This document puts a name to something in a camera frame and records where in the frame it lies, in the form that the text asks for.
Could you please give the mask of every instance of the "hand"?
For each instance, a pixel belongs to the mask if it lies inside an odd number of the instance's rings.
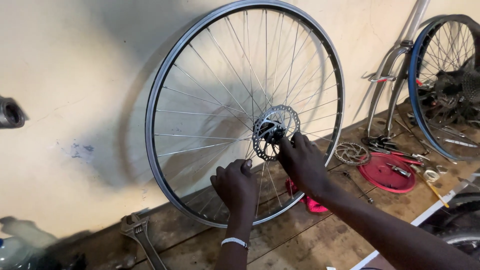
[[[220,199],[228,207],[231,214],[248,214],[255,212],[258,197],[258,184],[250,173],[252,160],[236,160],[226,169],[217,167],[216,176],[210,181]]]
[[[296,132],[292,137],[280,139],[278,161],[290,176],[297,188],[309,197],[321,196],[327,184],[324,156],[316,145],[313,145],[307,136]]]

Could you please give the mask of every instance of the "white bracelet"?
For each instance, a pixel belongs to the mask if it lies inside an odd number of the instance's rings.
[[[229,243],[229,242],[237,243],[237,244],[241,245],[242,247],[246,248],[247,252],[250,252],[250,247],[247,245],[247,243],[245,243],[244,241],[242,241],[238,238],[235,238],[235,237],[230,237],[230,238],[227,238],[227,239],[223,240],[222,245],[225,244],[225,243]]]

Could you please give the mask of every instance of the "adjustable wrench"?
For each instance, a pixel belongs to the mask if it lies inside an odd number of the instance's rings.
[[[451,158],[448,158],[446,156],[444,156],[442,153],[440,153],[440,151],[438,151],[437,149],[435,149],[435,147],[433,147],[431,144],[427,143],[426,141],[420,139],[420,142],[423,143],[424,145],[430,147],[433,151],[437,152],[440,154],[440,156],[446,158],[449,162],[453,163],[453,164],[458,164],[455,160],[451,159]]]
[[[124,216],[121,219],[120,233],[133,238],[140,244],[154,270],[167,270],[148,239],[147,224],[149,217],[139,219],[137,215],[132,213],[132,224],[127,223],[127,217]]]

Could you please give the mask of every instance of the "disc brake rotor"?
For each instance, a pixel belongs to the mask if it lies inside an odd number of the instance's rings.
[[[356,143],[339,143],[334,151],[336,158],[348,165],[359,166],[366,164],[372,158],[370,152]]]
[[[290,107],[277,105],[262,113],[253,126],[253,149],[265,161],[276,161],[278,142],[300,131],[298,114]]]

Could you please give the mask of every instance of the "bicycle frame tube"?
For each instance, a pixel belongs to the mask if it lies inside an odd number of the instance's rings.
[[[392,68],[397,61],[398,57],[402,54],[408,53],[412,46],[413,46],[413,38],[415,37],[415,34],[418,31],[418,28],[421,24],[421,21],[423,19],[423,16],[425,15],[425,12],[427,10],[427,7],[430,3],[430,0],[417,0],[415,2],[415,5],[413,6],[413,9],[408,16],[407,22],[405,23],[405,26],[403,29],[407,29],[407,33],[403,37],[403,34],[405,30],[402,30],[402,33],[400,33],[400,36],[398,40],[403,40],[399,45],[395,44],[394,47],[389,51],[387,54],[387,57],[384,58],[384,61],[380,64],[379,71],[377,71],[377,74],[375,76],[375,79],[378,80],[382,77],[387,77],[390,76],[392,72]],[[410,63],[410,55],[407,54],[405,62]],[[385,135],[390,136],[390,124],[392,123],[392,117],[393,117],[393,111],[395,110],[395,105],[398,99],[398,95],[400,94],[400,91],[402,89],[404,80],[407,78],[407,69],[404,68],[405,65],[402,65],[402,68],[400,69],[400,74],[398,75],[398,80],[395,81],[395,85],[393,87],[393,92],[390,98],[390,103],[388,106],[388,117],[386,119],[386,129],[385,129]],[[378,101],[380,100],[380,96],[385,88],[385,80],[377,81],[377,82],[372,82],[372,83],[378,83],[375,87],[375,91],[372,96],[372,101],[370,103],[370,108],[368,112],[368,118],[367,118],[367,129],[365,130],[365,133],[367,136],[370,136],[370,128],[372,126],[372,121],[373,121],[373,116],[375,115],[375,110],[378,105]]]

